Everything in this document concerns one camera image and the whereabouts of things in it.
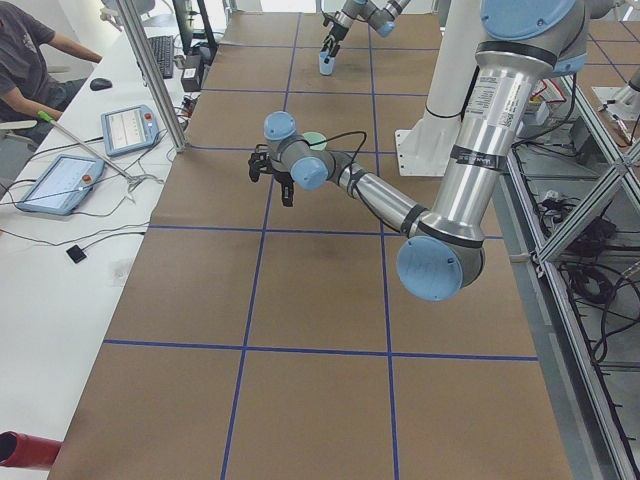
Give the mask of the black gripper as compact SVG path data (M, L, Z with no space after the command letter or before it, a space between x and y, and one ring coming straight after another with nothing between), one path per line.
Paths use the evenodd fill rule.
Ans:
M328 62L330 58L335 58L340 49L340 42L343 41L353 24L351 17L326 17L323 20L325 27L331 26L329 33L323 40L321 50L321 61Z
M294 200L294 180L289 172L273 170L272 176L280 184L281 202L284 207L291 208Z

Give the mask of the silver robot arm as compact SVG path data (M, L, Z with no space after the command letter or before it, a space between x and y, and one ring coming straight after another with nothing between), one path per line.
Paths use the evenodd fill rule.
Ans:
M409 5L410 0L389 0L381 8L369 0L348 0L334 13L322 12L323 26L331 26L320 51L322 65L328 65L337 56L341 42L356 21L362 21L381 37L388 36L395 28L396 19Z
M403 286L427 301L454 296L480 275L481 222L536 85L578 71L592 1L455 1L448 11L425 113L397 143L407 175L439 177L424 207L358 164L317 150L283 111L267 116L249 174L272 175L290 204L293 191L327 182L344 189L406 236L396 261Z

